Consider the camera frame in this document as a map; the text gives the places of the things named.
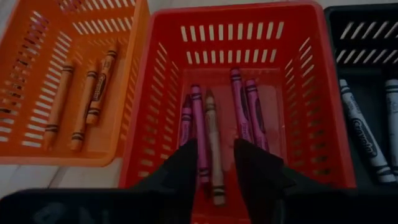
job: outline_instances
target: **crayon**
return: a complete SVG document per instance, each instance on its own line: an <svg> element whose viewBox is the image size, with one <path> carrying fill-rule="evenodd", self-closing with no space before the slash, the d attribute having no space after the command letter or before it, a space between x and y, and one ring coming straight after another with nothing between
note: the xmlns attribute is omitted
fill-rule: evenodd
<svg viewBox="0 0 398 224"><path fill-rule="evenodd" d="M113 46L108 50L108 53L106 53L106 57L103 60L101 74L99 75L93 99L91 101L90 108L88 109L86 119L87 124L96 124L98 122L102 104L104 103L106 89L109 85L109 81L113 72L116 57L118 57L117 41L115 41Z"/></svg>
<svg viewBox="0 0 398 224"><path fill-rule="evenodd" d="M51 108L49 121L45 127L44 149L48 149L57 136L63 106L65 105L65 100L67 99L69 83L72 79L74 69L74 65L71 61L65 62L64 66L62 67L60 84L58 86L58 91L55 95L53 106Z"/></svg>
<svg viewBox="0 0 398 224"><path fill-rule="evenodd" d="M86 115L88 106L90 105L91 97L93 96L93 90L95 87L95 81L97 79L98 72L95 65L90 65L87 71L87 78L85 83L85 89L81 96L80 107L77 114L75 123L75 129L72 134L71 150L79 151L83 145L86 131Z"/></svg>
<svg viewBox="0 0 398 224"><path fill-rule="evenodd" d="M386 98L392 172L398 179L398 79L386 81Z"/></svg>
<svg viewBox="0 0 398 224"><path fill-rule="evenodd" d="M199 85L191 86L191 99L193 118L195 119L197 128L200 183L202 185L207 185L210 182L210 170L206 155L205 120L203 117L203 103L201 99L201 89Z"/></svg>
<svg viewBox="0 0 398 224"><path fill-rule="evenodd" d="M253 129L254 142L258 147L269 152L266 129L262 118L259 94L254 80L246 81L246 94L248 96L248 106Z"/></svg>
<svg viewBox="0 0 398 224"><path fill-rule="evenodd" d="M213 92L206 92L206 123L212 153L211 181L213 183L213 202L215 205L225 204L225 186L221 165L220 134L218 132L216 105Z"/></svg>
<svg viewBox="0 0 398 224"><path fill-rule="evenodd" d="M376 171L376 175L382 184L394 184L396 178L382 154L379 144L376 142L362 112L354 99L346 80L340 80L340 91L346 115L352 125L356 137L361 142L362 150L365 151L370 164Z"/></svg>
<svg viewBox="0 0 398 224"><path fill-rule="evenodd" d="M180 146L185 145L188 142L192 131L192 102L190 95L187 94L185 97L184 104L182 105L181 112L181 135L180 135Z"/></svg>
<svg viewBox="0 0 398 224"><path fill-rule="evenodd" d="M241 72L238 68L231 69L231 84L239 137L252 142L248 103L244 94Z"/></svg>

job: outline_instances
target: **red basket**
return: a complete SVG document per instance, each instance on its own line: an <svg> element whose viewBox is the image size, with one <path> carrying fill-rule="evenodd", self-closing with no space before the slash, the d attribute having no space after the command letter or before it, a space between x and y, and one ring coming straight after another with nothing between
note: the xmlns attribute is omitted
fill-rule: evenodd
<svg viewBox="0 0 398 224"><path fill-rule="evenodd" d="M248 223L233 158L236 122L229 70L255 78L271 152L335 187L355 187L322 8L273 3L172 9L152 17L137 78L120 186L149 175L178 148L180 110L192 83L216 98L227 204L198 191L197 223Z"/></svg>

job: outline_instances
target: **black basket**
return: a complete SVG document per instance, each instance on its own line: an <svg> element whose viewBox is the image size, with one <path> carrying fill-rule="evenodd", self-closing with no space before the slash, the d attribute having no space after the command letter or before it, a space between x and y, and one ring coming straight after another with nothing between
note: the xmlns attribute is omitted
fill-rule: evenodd
<svg viewBox="0 0 398 224"><path fill-rule="evenodd" d="M398 4L335 6L325 9L338 78L344 78L379 143L388 163L389 134L384 83L398 66ZM373 187L377 180L347 125L357 186Z"/></svg>

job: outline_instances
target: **orange basket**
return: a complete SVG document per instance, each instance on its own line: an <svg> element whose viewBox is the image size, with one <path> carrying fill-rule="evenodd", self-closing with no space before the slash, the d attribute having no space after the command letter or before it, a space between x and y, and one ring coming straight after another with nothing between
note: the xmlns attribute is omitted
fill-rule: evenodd
<svg viewBox="0 0 398 224"><path fill-rule="evenodd" d="M336 71L322 8L272 3L173 9L152 16L141 60L120 187L148 176L178 148L193 83L216 99L226 205L198 190L192 223L249 223L236 177L230 68L254 78L271 152L304 175L355 187Z"/></svg>
<svg viewBox="0 0 398 224"><path fill-rule="evenodd" d="M141 0L20 0L0 45L0 163L105 166L124 149L149 10ZM80 152L70 141L90 63L118 39L100 121ZM44 127L64 61L76 68L51 151Z"/></svg>

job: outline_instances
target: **tan crayon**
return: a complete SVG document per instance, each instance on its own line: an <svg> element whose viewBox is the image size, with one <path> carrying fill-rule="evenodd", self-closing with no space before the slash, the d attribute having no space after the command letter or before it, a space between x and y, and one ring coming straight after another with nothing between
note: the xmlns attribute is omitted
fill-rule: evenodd
<svg viewBox="0 0 398 224"><path fill-rule="evenodd" d="M206 123L213 158L211 182L213 184L213 202L220 206L225 204L224 175L221 164L220 133L217 125L217 113L214 95L211 90L206 92Z"/></svg>
<svg viewBox="0 0 398 224"><path fill-rule="evenodd" d="M97 68L95 65L90 65L87 71L87 79L85 83L85 89L81 96L80 106L77 114L75 129L72 134L71 150L79 151L83 145L86 131L86 115L87 109L90 105L91 98L93 97L93 91L95 82L98 76Z"/></svg>
<svg viewBox="0 0 398 224"><path fill-rule="evenodd" d="M67 99L69 83L73 76L75 67L73 62L67 61L62 67L60 85L55 95L53 106L50 112L50 118L47 122L44 132L44 149L48 149L57 137L63 106Z"/></svg>
<svg viewBox="0 0 398 224"><path fill-rule="evenodd" d="M117 56L118 56L118 42L115 41L113 46L108 50L108 53L106 53L106 57L103 60L101 74L99 75L93 99L91 101L90 108L88 109L87 120L86 120L87 124L96 124L98 122L98 119L100 118L101 108L102 104L104 103L106 89L109 85L109 81L111 79L113 67Z"/></svg>

